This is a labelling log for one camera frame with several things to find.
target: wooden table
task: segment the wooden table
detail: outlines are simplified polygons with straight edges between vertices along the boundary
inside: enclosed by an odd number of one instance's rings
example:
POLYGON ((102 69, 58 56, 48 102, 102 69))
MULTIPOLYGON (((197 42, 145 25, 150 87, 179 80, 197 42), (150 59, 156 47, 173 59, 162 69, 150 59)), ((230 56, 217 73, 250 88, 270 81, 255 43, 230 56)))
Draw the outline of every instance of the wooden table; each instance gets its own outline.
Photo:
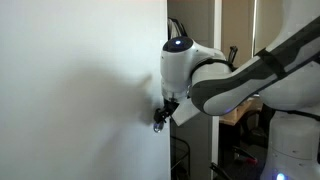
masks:
POLYGON ((253 109, 255 103, 255 99, 244 101, 230 113, 220 116, 219 122, 231 126, 236 125, 244 113, 246 113, 248 110, 253 109))

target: blue light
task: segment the blue light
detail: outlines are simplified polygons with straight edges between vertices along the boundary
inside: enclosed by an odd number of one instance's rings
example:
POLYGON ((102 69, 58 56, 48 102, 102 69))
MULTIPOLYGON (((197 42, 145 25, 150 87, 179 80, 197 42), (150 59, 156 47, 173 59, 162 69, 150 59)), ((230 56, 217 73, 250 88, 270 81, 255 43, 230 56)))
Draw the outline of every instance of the blue light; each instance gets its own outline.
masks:
POLYGON ((279 173, 277 176, 277 180, 286 180, 286 177, 284 176, 284 174, 279 173))
POLYGON ((179 45, 179 44, 181 44, 181 41, 177 40, 176 45, 179 45))
POLYGON ((227 109, 224 113, 229 113, 232 110, 232 108, 227 109))

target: white wall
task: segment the white wall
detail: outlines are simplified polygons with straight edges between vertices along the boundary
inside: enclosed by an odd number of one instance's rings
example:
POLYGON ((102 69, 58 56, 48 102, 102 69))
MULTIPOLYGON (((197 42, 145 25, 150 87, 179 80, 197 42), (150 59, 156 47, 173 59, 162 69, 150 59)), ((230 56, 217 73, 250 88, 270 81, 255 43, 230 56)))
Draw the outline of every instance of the white wall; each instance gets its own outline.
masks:
POLYGON ((166 1, 0 2, 0 179, 165 180, 166 1))

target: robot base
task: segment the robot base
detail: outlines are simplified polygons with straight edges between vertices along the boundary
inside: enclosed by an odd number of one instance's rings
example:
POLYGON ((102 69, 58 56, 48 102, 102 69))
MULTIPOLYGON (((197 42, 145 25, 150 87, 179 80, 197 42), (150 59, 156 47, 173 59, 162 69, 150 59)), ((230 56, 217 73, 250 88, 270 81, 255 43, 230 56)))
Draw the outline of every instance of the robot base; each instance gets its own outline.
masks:
POLYGON ((261 180, 318 180, 320 123, 277 112, 270 124, 269 149, 261 180))

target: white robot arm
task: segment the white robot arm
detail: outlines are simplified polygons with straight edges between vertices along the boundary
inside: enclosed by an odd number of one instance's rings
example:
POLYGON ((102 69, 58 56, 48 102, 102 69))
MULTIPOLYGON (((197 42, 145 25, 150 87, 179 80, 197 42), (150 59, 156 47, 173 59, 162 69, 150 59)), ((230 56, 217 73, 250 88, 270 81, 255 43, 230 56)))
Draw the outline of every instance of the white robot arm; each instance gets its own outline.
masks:
POLYGON ((267 48, 234 70, 222 52, 190 38, 169 40, 161 55, 162 95, 155 130, 168 116, 180 125, 200 111, 226 114, 320 56, 320 1, 284 1, 284 25, 267 48))

